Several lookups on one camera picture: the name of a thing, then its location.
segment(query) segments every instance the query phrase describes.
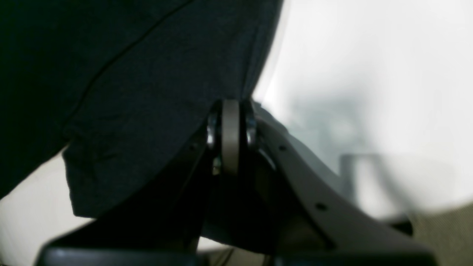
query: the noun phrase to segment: hole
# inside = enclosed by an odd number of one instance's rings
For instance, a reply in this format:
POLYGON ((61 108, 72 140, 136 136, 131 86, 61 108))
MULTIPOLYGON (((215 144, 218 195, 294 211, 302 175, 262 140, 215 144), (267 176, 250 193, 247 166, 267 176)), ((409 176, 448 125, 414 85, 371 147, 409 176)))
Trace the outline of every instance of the hole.
POLYGON ((319 211, 326 211, 327 210, 327 205, 323 204, 323 203, 316 203, 315 204, 315 207, 319 210, 319 211))

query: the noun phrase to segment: black plastic part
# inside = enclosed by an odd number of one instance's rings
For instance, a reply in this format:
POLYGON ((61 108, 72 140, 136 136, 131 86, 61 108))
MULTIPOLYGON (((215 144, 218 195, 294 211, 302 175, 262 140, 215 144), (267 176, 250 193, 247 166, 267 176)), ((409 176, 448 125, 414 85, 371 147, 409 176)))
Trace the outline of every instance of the black plastic part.
POLYGON ((267 254, 269 265, 436 265, 429 249, 332 191, 268 113, 242 106, 242 127, 256 141, 241 142, 238 177, 212 174, 219 155, 218 140, 208 144, 209 122, 219 136, 212 118, 141 191, 45 245, 36 265, 205 266, 206 254, 195 253, 201 235, 267 254))

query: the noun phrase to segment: screw hole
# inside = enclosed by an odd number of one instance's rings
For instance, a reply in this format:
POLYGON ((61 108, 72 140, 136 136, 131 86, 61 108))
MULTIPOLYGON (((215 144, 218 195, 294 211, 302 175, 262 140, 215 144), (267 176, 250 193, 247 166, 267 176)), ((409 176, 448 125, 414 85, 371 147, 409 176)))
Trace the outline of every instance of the screw hole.
POLYGON ((326 211, 327 210, 327 205, 323 204, 323 203, 316 203, 315 204, 315 207, 319 210, 319 211, 326 211))

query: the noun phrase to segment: dark clothing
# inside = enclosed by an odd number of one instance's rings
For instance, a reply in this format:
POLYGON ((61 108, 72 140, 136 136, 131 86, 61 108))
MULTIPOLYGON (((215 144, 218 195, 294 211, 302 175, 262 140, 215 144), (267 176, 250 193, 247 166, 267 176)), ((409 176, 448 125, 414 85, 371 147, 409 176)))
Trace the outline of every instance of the dark clothing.
POLYGON ((0 1, 0 198, 68 144, 74 214, 122 202, 250 96, 280 2, 0 1))

